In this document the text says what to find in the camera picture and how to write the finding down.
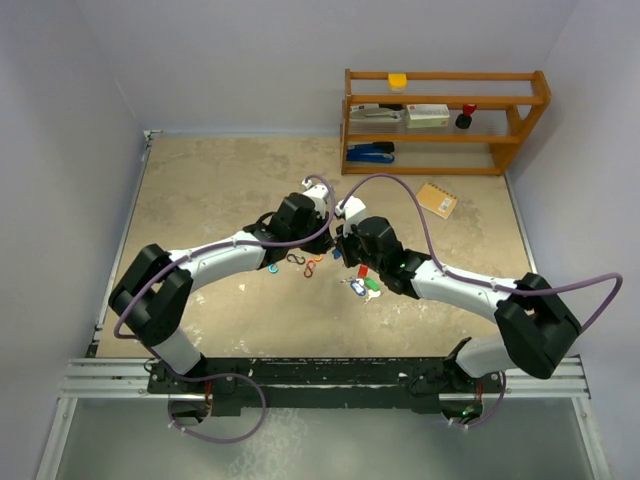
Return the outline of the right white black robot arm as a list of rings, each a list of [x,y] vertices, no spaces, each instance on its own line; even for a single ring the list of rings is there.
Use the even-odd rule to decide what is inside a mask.
[[[456,391],[512,368],[548,379],[581,333],[557,295],[538,294],[549,287],[543,277],[528,273],[520,280],[492,279],[438,268],[432,256],[405,248],[383,217],[339,226],[335,244],[347,267],[368,267],[391,292],[452,305],[497,325],[497,334],[463,340],[449,354],[444,376]],[[466,274],[469,282],[460,279]]]

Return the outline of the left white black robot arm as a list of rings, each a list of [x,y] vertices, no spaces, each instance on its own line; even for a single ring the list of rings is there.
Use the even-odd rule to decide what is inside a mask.
[[[238,273],[283,260],[293,248],[322,254],[331,245],[331,194],[320,185],[291,193],[234,235],[184,250],[144,247],[116,284],[111,310],[144,348],[171,368],[171,381],[184,392],[202,387],[204,357],[180,327],[190,295]]]

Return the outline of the black carabiner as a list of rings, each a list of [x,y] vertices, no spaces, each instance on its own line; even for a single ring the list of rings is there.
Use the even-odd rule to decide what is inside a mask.
[[[304,256],[296,255],[293,253],[287,254],[286,260],[290,263],[295,263],[297,265],[304,265],[306,263],[306,258]]]

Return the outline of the red carabiner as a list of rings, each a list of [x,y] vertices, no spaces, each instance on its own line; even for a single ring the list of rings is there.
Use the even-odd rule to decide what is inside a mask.
[[[314,259],[308,260],[305,264],[303,276],[305,278],[311,278],[314,274],[315,267],[316,267],[316,261]]]

